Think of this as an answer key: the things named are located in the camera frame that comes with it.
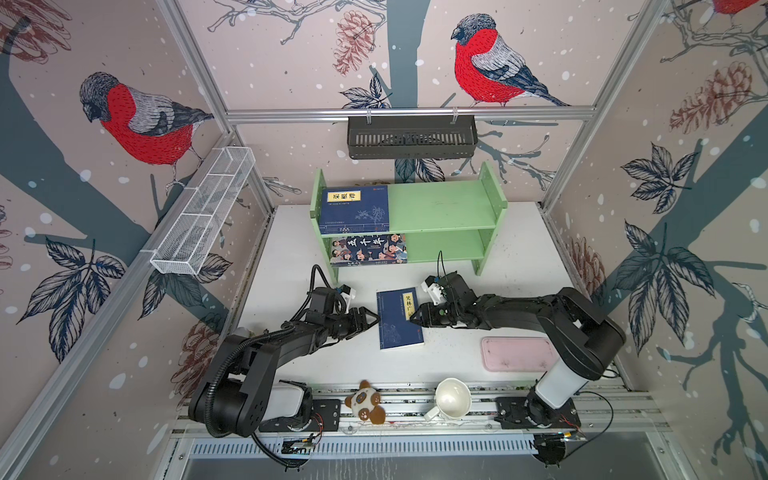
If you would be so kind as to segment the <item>dark blue book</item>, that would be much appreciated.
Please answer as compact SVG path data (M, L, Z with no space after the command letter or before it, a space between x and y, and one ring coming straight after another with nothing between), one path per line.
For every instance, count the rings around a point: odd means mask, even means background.
M387 185L327 188L320 199L318 227L323 235L390 229Z
M411 288L377 293L379 344L381 350L422 345L422 328L409 321L416 312L417 294Z

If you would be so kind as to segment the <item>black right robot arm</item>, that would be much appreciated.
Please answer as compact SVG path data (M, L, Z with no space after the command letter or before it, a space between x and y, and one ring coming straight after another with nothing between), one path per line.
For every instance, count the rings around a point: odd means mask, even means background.
M567 401L587 382L602 377L626 342L622 329L591 300L571 287L538 297L478 296L457 273L429 276L431 300L407 316L425 328L493 330L516 328L544 333L559 360L529 391L525 418L549 427Z

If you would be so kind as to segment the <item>colourful cartoon cover book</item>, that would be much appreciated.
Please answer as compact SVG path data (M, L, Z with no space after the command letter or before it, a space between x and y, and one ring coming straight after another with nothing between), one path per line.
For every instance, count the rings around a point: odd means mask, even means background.
M407 261L404 234L346 236L331 242L331 265L405 264Z

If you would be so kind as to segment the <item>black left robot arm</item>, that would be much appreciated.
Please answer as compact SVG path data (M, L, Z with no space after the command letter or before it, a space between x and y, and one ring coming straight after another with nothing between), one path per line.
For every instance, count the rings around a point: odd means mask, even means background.
M300 470L306 459L287 459L274 453L258 437L277 370L288 362L350 340L380 323L366 307L350 306L352 289L334 288L322 268L310 273L306 297L281 328L255 337L227 336L220 344L191 396L188 417L205 426L213 438L236 434L251 438L256 447L285 470Z

